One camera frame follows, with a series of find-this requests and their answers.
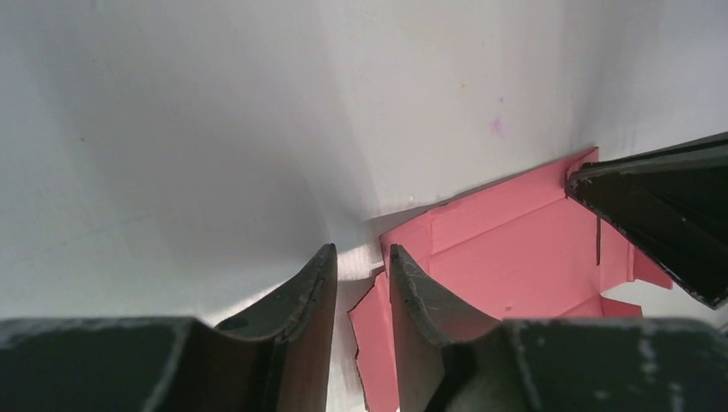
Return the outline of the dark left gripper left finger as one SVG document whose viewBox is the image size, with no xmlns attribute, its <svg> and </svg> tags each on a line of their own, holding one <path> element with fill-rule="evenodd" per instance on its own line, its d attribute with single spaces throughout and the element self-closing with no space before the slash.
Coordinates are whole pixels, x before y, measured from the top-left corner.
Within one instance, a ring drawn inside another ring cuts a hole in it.
<svg viewBox="0 0 728 412">
<path fill-rule="evenodd" d="M 337 249 L 325 244 L 295 276 L 216 326 L 262 351 L 246 410 L 325 410 L 336 300 Z"/>
</svg>

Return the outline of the pink cardboard box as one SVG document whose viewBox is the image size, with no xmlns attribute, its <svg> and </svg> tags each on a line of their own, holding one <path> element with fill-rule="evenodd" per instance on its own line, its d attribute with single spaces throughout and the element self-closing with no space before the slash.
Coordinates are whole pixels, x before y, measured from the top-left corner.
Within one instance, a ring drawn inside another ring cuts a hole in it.
<svg viewBox="0 0 728 412">
<path fill-rule="evenodd" d="M 492 318 L 639 318 L 606 297 L 634 281 L 673 281 L 565 192 L 569 174 L 599 159 L 588 148 L 432 209 L 383 233 L 427 275 Z"/>
</svg>

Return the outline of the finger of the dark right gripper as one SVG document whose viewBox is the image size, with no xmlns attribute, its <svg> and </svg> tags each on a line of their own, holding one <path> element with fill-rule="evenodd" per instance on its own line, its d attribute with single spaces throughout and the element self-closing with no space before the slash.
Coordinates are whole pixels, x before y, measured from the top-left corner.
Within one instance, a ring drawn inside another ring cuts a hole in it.
<svg viewBox="0 0 728 412">
<path fill-rule="evenodd" d="M 726 133 L 587 162 L 569 175 L 566 193 L 701 304 L 726 305 Z"/>
</svg>

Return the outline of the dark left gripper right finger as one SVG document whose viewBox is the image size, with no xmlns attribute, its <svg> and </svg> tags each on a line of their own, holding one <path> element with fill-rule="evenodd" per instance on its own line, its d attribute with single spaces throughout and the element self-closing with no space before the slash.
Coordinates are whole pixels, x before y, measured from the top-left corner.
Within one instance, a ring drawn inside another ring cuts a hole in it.
<svg viewBox="0 0 728 412">
<path fill-rule="evenodd" d="M 444 411 L 478 372 L 476 342 L 500 321 L 435 281 L 403 245 L 390 247 L 399 407 Z"/>
</svg>

